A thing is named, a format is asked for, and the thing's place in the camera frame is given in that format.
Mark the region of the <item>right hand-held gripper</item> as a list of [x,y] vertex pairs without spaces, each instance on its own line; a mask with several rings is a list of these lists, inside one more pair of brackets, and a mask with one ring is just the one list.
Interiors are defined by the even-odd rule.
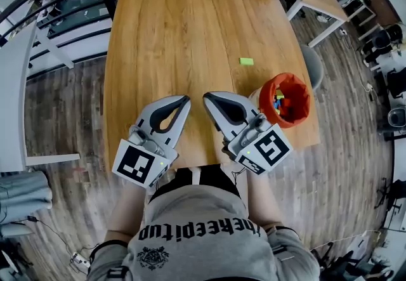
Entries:
[[272,171],[292,151],[277,124],[271,124],[245,96],[227,91],[203,95],[203,102],[216,129],[222,132],[225,153],[252,173]]

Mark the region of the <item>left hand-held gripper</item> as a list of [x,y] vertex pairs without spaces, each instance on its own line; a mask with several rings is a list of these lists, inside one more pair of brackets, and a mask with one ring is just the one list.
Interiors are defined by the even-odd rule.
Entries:
[[133,126],[129,138],[120,141],[112,172],[140,187],[153,186],[178,158],[175,147],[190,109],[187,95],[168,96],[147,105],[137,120],[138,127]]

